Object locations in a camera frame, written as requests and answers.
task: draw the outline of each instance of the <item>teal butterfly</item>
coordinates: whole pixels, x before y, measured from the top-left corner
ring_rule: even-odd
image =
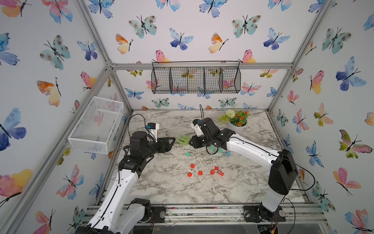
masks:
[[[156,22],[156,17],[154,15],[151,15],[145,18],[144,21],[142,17],[140,16],[139,20],[141,23],[137,20],[129,21],[129,25],[131,25],[131,27],[134,28],[134,32],[136,35],[139,36],[139,38],[144,37],[144,32],[145,34],[147,34],[147,32],[149,32],[149,34],[152,34],[152,35],[156,34],[157,27],[156,25],[153,24],[154,22]]]
[[[231,22],[231,24],[235,27],[234,34],[236,38],[239,38],[243,32],[245,34],[245,31],[247,31],[248,34],[252,35],[256,31],[256,28],[257,28],[257,24],[255,23],[260,21],[261,15],[256,15],[250,18],[248,21],[247,21],[247,18],[248,18],[248,15],[245,18],[243,16],[244,23],[240,19],[235,19]]]
[[[63,45],[62,42],[62,37],[60,35],[57,35],[55,39],[53,40],[53,44],[49,43],[49,45],[44,44],[51,48],[52,50],[46,49],[43,50],[40,53],[40,58],[44,59],[45,61],[50,61],[50,64],[58,68],[60,70],[64,69],[64,66],[62,65],[62,61],[64,61],[64,58],[70,58],[70,52],[67,48],[67,46]]]
[[[152,100],[152,102],[157,108],[161,108],[161,106],[169,106],[168,100],[169,100],[168,98],[164,98],[162,100],[161,99]]]

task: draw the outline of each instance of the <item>butterfly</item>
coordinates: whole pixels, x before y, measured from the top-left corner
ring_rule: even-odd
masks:
[[[248,34],[252,35],[256,31],[256,28],[257,28],[257,24],[255,23],[260,21],[261,15],[256,15],[250,18],[248,21],[247,21],[247,18],[248,18],[248,15],[245,18],[243,15],[244,23],[240,19],[235,19],[231,22],[233,27],[235,27],[234,34],[236,38],[239,38],[243,32],[245,34],[245,31],[247,31]]]
[[[241,95],[244,95],[246,93],[248,93],[250,96],[253,96],[255,95],[255,90],[258,90],[259,88],[261,88],[261,85],[256,85],[256,86],[253,86],[254,83],[251,84],[251,86],[249,86],[247,83],[243,83],[243,90],[240,92]]]
[[[46,6],[51,6],[49,14],[56,23],[61,24],[62,16],[65,16],[70,22],[73,20],[72,12],[65,7],[68,4],[68,0],[43,0],[42,3]]]
[[[346,68],[344,72],[337,72],[336,79],[343,80],[340,84],[340,90],[347,91],[349,88],[349,83],[353,87],[362,87],[366,85],[366,81],[354,76],[354,74],[359,73],[357,69],[353,71],[355,68],[355,58],[352,56],[349,58],[348,63],[344,65]]]
[[[125,88],[126,91],[128,91],[129,93],[127,94],[128,97],[134,97],[134,98],[137,98],[137,99],[141,99],[141,96],[144,92],[137,92],[136,90],[135,91],[132,91],[130,89],[127,89]]]
[[[24,169],[18,174],[0,175],[0,196],[7,197],[0,202],[2,207],[9,199],[20,195],[22,190],[28,184],[33,172],[30,169]]]
[[[79,108],[79,101],[75,100],[75,102],[74,102],[74,108],[72,108],[73,112],[71,112],[71,111],[69,111],[69,112],[75,114],[75,110],[78,110],[78,108]]]
[[[145,34],[147,34],[147,32],[149,32],[150,34],[152,35],[156,35],[156,30],[157,30],[157,27],[156,25],[154,25],[153,23],[156,22],[156,17],[154,15],[151,15],[147,18],[142,19],[142,17],[140,16],[140,22],[137,21],[137,20],[130,20],[129,21],[129,24],[131,25],[131,27],[134,28],[134,32],[136,35],[139,36],[139,38],[143,38],[144,37],[144,32]]]
[[[96,194],[96,199],[97,199],[99,197],[99,191],[100,191],[100,188],[102,187],[103,183],[104,183],[104,174],[101,173],[99,182],[96,181],[96,186],[93,189],[91,189],[91,191],[89,192],[89,194],[91,196],[93,196],[93,195]]]
[[[263,73],[260,74],[260,77],[264,77],[266,76],[267,78],[272,78],[274,73],[276,73],[277,71],[279,71],[279,69],[275,69],[275,70],[268,70],[268,69],[265,69],[265,70],[262,70]]]
[[[226,100],[218,100],[218,102],[220,103],[220,106],[224,108],[225,106],[234,106],[235,100],[236,100],[236,97],[232,99],[226,98]]]
[[[369,112],[366,116],[365,123],[374,126],[374,113]]]
[[[171,33],[171,37],[174,38],[174,41],[170,42],[170,44],[175,48],[179,46],[181,50],[184,51],[187,49],[186,43],[190,43],[193,40],[193,36],[182,37],[184,33],[181,33],[179,36],[179,34],[172,28],[169,28],[169,31]]]
[[[9,33],[0,34],[0,59],[6,63],[9,63],[10,65],[15,66],[17,65],[17,62],[19,61],[17,56],[15,56],[12,53],[4,52],[9,49],[7,47],[9,43],[9,39],[10,39]]]
[[[289,141],[289,134],[287,135],[286,139],[283,139],[284,144],[286,145],[287,149],[294,154],[294,151],[291,148],[291,142]]]
[[[368,232],[373,232],[374,230],[368,229],[367,225],[369,222],[368,212],[363,210],[356,210],[357,217],[352,214],[351,212],[348,212],[345,214],[346,221],[350,224],[356,226],[357,231],[355,234],[368,234]]]
[[[364,145],[364,144],[356,144],[357,142],[360,142],[361,140],[357,140],[356,138],[353,142],[351,142],[351,139],[349,138],[348,133],[345,130],[340,130],[341,133],[341,139],[343,142],[339,141],[340,143],[340,151],[346,151],[346,157],[347,158],[358,158],[356,152],[358,153],[371,153],[373,151],[373,148]]]
[[[116,41],[118,42],[118,44],[120,45],[117,50],[119,52],[121,52],[121,54],[125,54],[127,53],[128,51],[130,51],[130,46],[131,46],[131,43],[132,41],[134,41],[133,39],[131,39],[130,43],[125,39],[123,38],[120,34],[116,34]]]
[[[86,212],[83,209],[79,210],[79,206],[75,207],[74,213],[73,213],[73,224],[69,224],[70,225],[69,229],[73,228],[70,231],[70,234],[74,234],[76,232],[77,226],[81,225],[81,222],[83,221],[85,216],[86,216]]]
[[[269,4],[268,4],[268,7],[270,9],[272,9],[275,5],[279,5],[280,3],[280,7],[281,7],[281,10],[284,11],[286,9],[288,9],[290,6],[291,6],[291,0],[269,0]]]
[[[182,110],[184,110],[184,109],[195,109],[193,107],[187,107],[187,106],[184,106],[184,105],[179,104],[179,103],[178,103],[178,107],[179,107],[179,109],[182,109]]]
[[[332,210],[336,212],[336,209],[334,205],[331,203],[331,201],[326,197],[325,193],[326,190],[322,193],[322,188],[321,185],[319,184],[318,181],[316,181],[315,189],[313,189],[312,194],[315,197],[318,197],[318,200],[320,201],[321,208],[323,211],[329,212],[329,210]]]
[[[287,95],[288,102],[292,103],[294,106],[295,106],[294,101],[296,101],[298,98],[299,98],[299,95],[296,94],[296,95],[294,96],[294,91],[293,91],[293,90],[291,90],[291,91],[289,92],[289,95]]]
[[[80,76],[82,77],[82,80],[84,81],[84,83],[87,85],[87,87],[83,88],[83,91],[85,91],[86,89],[92,89],[92,87],[94,86],[94,84],[96,82],[96,78],[95,77],[90,77],[85,72],[82,72],[80,74]]]
[[[77,193],[75,189],[78,185],[83,184],[84,176],[79,174],[78,165],[75,165],[73,172],[71,173],[71,178],[69,179],[66,175],[66,179],[68,183],[62,186],[57,192],[57,195],[60,195],[61,197],[65,197],[66,194],[68,194],[68,199],[74,199],[77,196]]]
[[[338,35],[341,29],[339,30],[339,28],[337,28],[337,33],[334,37],[333,35],[335,31],[332,28],[329,28],[326,31],[326,39],[322,43],[322,51],[324,51],[327,48],[331,49],[332,47],[331,52],[333,54],[336,54],[341,48],[343,48],[343,42],[348,41],[351,38],[352,34],[351,33],[340,33]]]
[[[319,112],[314,112],[314,118],[318,119],[319,126],[323,126],[324,122],[325,124],[333,123],[333,121],[326,116],[328,114],[327,112],[325,112],[325,107],[323,103],[321,103],[321,105],[319,106],[318,111]]]
[[[337,180],[337,183],[347,191],[348,196],[352,194],[348,191],[347,188],[361,188],[361,184],[357,183],[356,181],[350,180],[347,182],[347,169],[340,167],[339,172],[334,171],[333,174],[335,179]]]
[[[46,96],[49,95],[49,104],[58,106],[60,104],[61,93],[58,89],[57,77],[55,77],[55,82],[56,85],[40,80],[38,80],[36,83],[41,93],[45,94]]]
[[[131,75],[133,75],[134,77],[136,77],[137,75],[141,76],[143,70],[127,70],[128,72],[130,72]]]
[[[316,141],[313,142],[313,145],[312,145],[312,148],[310,148],[309,146],[306,148],[306,152],[309,154],[309,163],[314,166],[314,163],[316,162],[318,165],[320,165],[321,167],[324,167],[324,165],[322,164],[322,161],[321,159],[319,159],[319,154],[317,154],[317,144],[316,144]]]
[[[49,41],[47,42],[49,45],[47,44],[44,44],[44,45],[48,46],[52,50],[49,50],[49,49],[43,50],[40,53],[40,58],[45,61],[50,61],[50,64],[55,68],[58,68],[60,70],[64,69],[64,66],[62,64],[62,61],[64,61],[63,58],[70,58],[70,52],[67,46],[62,44],[63,42],[62,37],[60,35],[57,35],[55,37],[55,39],[53,40],[53,44],[52,44],[53,47],[51,46]]]
[[[168,102],[168,98],[164,98],[164,99],[158,99],[158,100],[152,100],[152,102],[154,103],[154,105],[157,107],[157,108],[160,108],[161,106],[169,106],[169,102]]]
[[[372,27],[374,27],[374,14],[372,14],[371,16],[369,16],[368,20],[364,24],[364,31],[369,30]]]
[[[77,41],[77,44],[82,49],[82,51],[86,52],[85,59],[87,61],[91,60],[91,56],[92,56],[92,58],[97,59],[97,53],[94,52],[96,50],[96,48],[95,48],[95,44],[93,42],[91,43],[91,45],[89,45],[88,42],[86,42],[86,44],[84,44],[83,42]]]
[[[238,60],[242,63],[255,63],[256,62],[256,60],[252,57],[252,51],[250,49],[244,52],[243,61],[240,59]]]
[[[4,5],[2,7],[3,13],[8,17],[17,17],[19,14],[21,14],[22,17],[22,10],[25,7],[25,5],[30,5],[26,3],[27,0],[25,0],[23,3],[21,3],[21,0],[3,0],[1,1],[1,5]]]
[[[211,54],[214,54],[217,51],[220,51],[222,46],[225,44],[226,41],[229,39],[226,39],[224,42],[222,42],[222,39],[220,36],[218,36],[217,33],[214,33],[212,36],[212,46],[210,46],[208,49],[211,52]]]
[[[269,29],[269,34],[267,35],[267,37],[269,38],[269,40],[267,40],[266,42],[264,42],[264,46],[265,47],[272,46],[272,50],[278,49],[279,48],[279,44],[278,43],[283,43],[283,42],[287,41],[291,37],[291,36],[280,37],[279,35],[281,35],[281,34],[282,33],[278,33],[278,35],[277,35],[275,33],[274,29],[270,28]]]
[[[312,76],[309,77],[310,78],[309,91],[313,89],[313,91],[316,94],[319,94],[321,92],[321,82],[322,82],[322,78],[324,77],[324,75],[325,75],[324,71],[319,71],[313,80],[312,80]]]
[[[298,75],[300,75],[301,73],[303,73],[304,69],[302,68],[297,68],[295,73],[294,73],[294,77],[292,78],[292,82],[295,82],[297,79],[298,79]]]
[[[9,138],[22,139],[26,136],[25,128],[15,128],[21,123],[21,112],[18,108],[13,108],[3,124],[0,124],[0,151],[10,146]]]
[[[227,2],[227,0],[203,0],[205,3],[201,4],[200,7],[200,12],[206,12],[208,10],[211,11],[211,14],[213,18],[219,17],[220,12],[218,11],[217,8],[220,8],[223,4]]]
[[[257,109],[258,106],[247,105],[246,103],[243,103],[243,108],[244,109]]]
[[[282,113],[281,109],[279,109],[277,121],[280,121],[280,125],[284,127],[286,123],[288,123],[288,119],[284,116],[284,113]]]
[[[165,6],[165,3],[166,5],[168,5],[168,2],[169,2],[171,9],[174,12],[178,10],[179,7],[181,6],[178,0],[156,0],[157,7],[159,7],[160,9],[162,9]]]
[[[310,49],[305,55],[309,54],[310,51],[314,50],[317,48],[316,46],[313,47],[313,41],[309,42],[307,49]]]
[[[296,131],[298,133],[301,133],[301,130],[309,130],[309,127],[308,125],[303,121],[304,119],[306,119],[306,117],[304,116],[304,118],[302,118],[303,116],[303,113],[301,111],[301,109],[297,112],[296,116],[294,116],[294,118],[292,119],[292,122],[294,124],[296,124]]]
[[[101,12],[109,19],[112,18],[113,15],[112,13],[108,10],[110,6],[114,3],[114,0],[90,0],[93,4],[89,5],[88,7],[90,8],[92,13],[97,13],[98,10]]]
[[[198,87],[200,93],[197,94],[198,97],[205,97],[206,99],[210,98],[210,95],[214,92],[205,92],[202,88]]]
[[[64,162],[64,156],[68,156],[70,154],[70,148],[66,148],[65,151],[62,153],[60,159],[57,161],[57,166],[61,165]]]
[[[304,182],[304,179],[305,179],[305,170],[304,169],[299,169],[299,174],[300,174],[300,176],[299,176],[299,178],[300,179],[302,179],[303,180],[303,182]]]
[[[268,96],[268,97],[274,97],[274,95],[277,93],[277,91],[273,87],[270,87],[270,92],[271,93],[268,93],[266,96]]]
[[[53,209],[52,209],[52,212],[50,214],[50,217],[49,219],[47,218],[47,216],[45,216],[45,214],[41,211],[38,211],[36,212],[35,214],[35,217],[36,217],[36,221],[40,224],[44,224],[43,226],[41,226],[38,230],[36,230],[35,232],[33,232],[33,234],[48,234],[49,231],[52,231],[52,228],[51,228],[51,223],[52,223],[52,216],[53,214],[55,213],[53,212]]]

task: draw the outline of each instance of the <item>butterfly wallpaper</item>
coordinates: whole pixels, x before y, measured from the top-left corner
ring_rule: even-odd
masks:
[[[323,2],[315,0],[309,12]],[[321,205],[333,233],[368,234],[374,229],[374,209],[365,206],[374,186],[367,173],[374,164],[374,2],[357,3],[342,0],[330,9],[289,75],[272,118],[295,162],[318,181],[307,193]],[[347,19],[345,12],[362,17]],[[304,189],[312,186],[307,171],[299,176]]]

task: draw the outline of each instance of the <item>marble tabletop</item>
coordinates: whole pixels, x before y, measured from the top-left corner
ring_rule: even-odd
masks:
[[[264,110],[250,110],[251,116],[247,126],[240,133],[241,136],[268,148],[280,150],[281,147],[275,136],[273,128]],[[135,111],[142,114],[146,122],[160,124],[158,137],[175,137],[195,135],[190,124],[194,119],[200,119],[199,110],[158,110]],[[223,110],[204,110],[205,118],[211,118],[220,128],[218,117],[224,114]],[[131,119],[130,134],[135,131],[144,131],[144,120],[141,116]],[[124,145],[129,144],[126,132]],[[121,150],[118,162],[123,158]],[[210,171],[218,166],[224,176]],[[115,168],[108,189],[113,184],[118,172]],[[152,204],[191,204],[191,203],[259,203],[263,200],[268,189],[269,172],[259,164],[248,158],[231,152],[226,156],[222,153],[209,155],[205,147],[194,149],[192,146],[183,146],[174,143],[172,150],[164,154],[155,154],[154,159],[145,167],[139,180],[133,187],[126,200],[129,204],[134,198],[149,199]],[[304,202],[299,191],[291,191],[287,196],[292,202]]]

